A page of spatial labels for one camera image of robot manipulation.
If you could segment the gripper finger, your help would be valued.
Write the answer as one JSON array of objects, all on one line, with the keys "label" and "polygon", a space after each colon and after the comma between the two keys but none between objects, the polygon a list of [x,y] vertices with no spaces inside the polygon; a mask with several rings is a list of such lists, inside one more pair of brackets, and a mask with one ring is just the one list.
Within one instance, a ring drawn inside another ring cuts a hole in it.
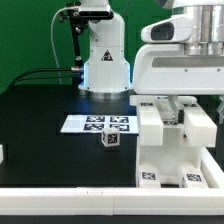
[{"label": "gripper finger", "polygon": [[178,121],[179,107],[178,107],[178,96],[177,95],[169,95],[168,102],[173,110],[173,119]]},{"label": "gripper finger", "polygon": [[216,111],[218,113],[219,124],[222,124],[224,122],[224,95],[220,96],[219,99],[221,100],[221,103]]}]

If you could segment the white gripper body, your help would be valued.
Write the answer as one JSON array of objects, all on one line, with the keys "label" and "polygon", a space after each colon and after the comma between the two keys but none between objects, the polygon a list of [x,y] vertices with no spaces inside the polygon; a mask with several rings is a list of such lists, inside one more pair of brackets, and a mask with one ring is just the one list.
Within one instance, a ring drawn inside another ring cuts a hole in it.
[{"label": "white gripper body", "polygon": [[188,56],[191,19],[167,19],[144,27],[133,89],[144,95],[224,95],[224,56]]}]

